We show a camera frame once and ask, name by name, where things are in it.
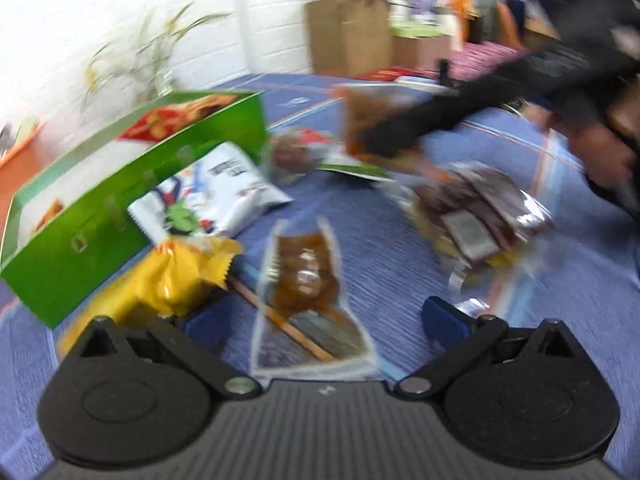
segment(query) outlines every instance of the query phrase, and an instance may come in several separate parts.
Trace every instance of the clear plastic bag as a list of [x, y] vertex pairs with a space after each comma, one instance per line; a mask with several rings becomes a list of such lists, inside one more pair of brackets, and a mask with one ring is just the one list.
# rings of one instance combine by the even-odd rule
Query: clear plastic bag
[[331, 355], [320, 362], [283, 330], [258, 314], [250, 373], [263, 383], [294, 380], [361, 380], [377, 371], [376, 347], [348, 305], [340, 252], [329, 222], [318, 231], [283, 236], [286, 221], [271, 232], [257, 294], [295, 329]]
[[374, 186], [431, 243], [450, 291], [459, 294], [463, 286], [478, 286], [489, 274], [530, 258], [529, 243], [552, 223], [539, 202], [497, 170], [464, 162], [446, 171], [451, 175], [447, 180], [400, 176], [402, 184]]
[[293, 184], [318, 167], [331, 144], [328, 134], [306, 128], [277, 132], [262, 150], [262, 173], [274, 184]]

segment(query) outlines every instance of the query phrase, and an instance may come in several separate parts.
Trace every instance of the person's hand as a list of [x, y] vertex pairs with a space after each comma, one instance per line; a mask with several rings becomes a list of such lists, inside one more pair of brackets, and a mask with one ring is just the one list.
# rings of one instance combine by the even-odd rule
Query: person's hand
[[584, 166], [584, 173], [598, 186], [611, 188], [631, 179], [636, 155], [601, 123], [569, 135], [569, 150]]
[[529, 105], [523, 115], [544, 132], [553, 128], [565, 135], [569, 150], [582, 161], [584, 173], [598, 186], [610, 189], [631, 178], [636, 155], [603, 124], [593, 123], [576, 132], [537, 105]]

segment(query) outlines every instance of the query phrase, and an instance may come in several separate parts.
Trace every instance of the cartoon character print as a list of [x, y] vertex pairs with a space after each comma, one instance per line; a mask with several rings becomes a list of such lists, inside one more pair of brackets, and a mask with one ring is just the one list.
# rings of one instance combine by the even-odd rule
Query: cartoon character print
[[188, 207], [193, 188], [186, 188], [183, 196], [180, 196], [182, 190], [180, 179], [172, 176], [168, 181], [173, 184], [170, 191], [162, 190], [159, 187], [154, 189], [164, 204], [165, 229], [172, 235], [190, 235], [199, 230], [203, 230], [206, 234], [212, 233], [216, 227], [215, 222], [209, 219], [199, 219]]

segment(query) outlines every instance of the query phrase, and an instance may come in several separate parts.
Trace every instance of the brown cardboard box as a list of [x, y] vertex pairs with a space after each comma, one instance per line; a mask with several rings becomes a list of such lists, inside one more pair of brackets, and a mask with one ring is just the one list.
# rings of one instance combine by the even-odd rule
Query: brown cardboard box
[[385, 0], [313, 0], [305, 12], [315, 73], [352, 77], [392, 65]]
[[394, 37], [394, 66], [412, 70], [437, 70], [438, 60], [451, 59], [452, 37]]

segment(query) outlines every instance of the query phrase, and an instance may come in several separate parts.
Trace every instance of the brick wall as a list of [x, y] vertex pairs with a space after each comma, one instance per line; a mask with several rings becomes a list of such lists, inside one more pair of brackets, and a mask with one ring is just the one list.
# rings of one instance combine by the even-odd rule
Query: brick wall
[[168, 16], [194, 1], [191, 16], [232, 12], [194, 30], [172, 68], [185, 88], [208, 88], [247, 72], [310, 72], [304, 0], [0, 0], [0, 122], [35, 114], [47, 121], [54, 154], [128, 111], [135, 88], [110, 84], [82, 114], [82, 69], [100, 46], [135, 34], [144, 16]]
[[309, 72], [304, 0], [244, 0], [256, 72]]
[[47, 120], [46, 145], [68, 150], [127, 111], [134, 95], [131, 85], [114, 83], [81, 114], [87, 59], [107, 40], [136, 30], [149, 10], [164, 18], [190, 1], [194, 17], [234, 15], [184, 38], [172, 59], [180, 81], [206, 88], [247, 73], [235, 0], [0, 0], [0, 119], [36, 114]]

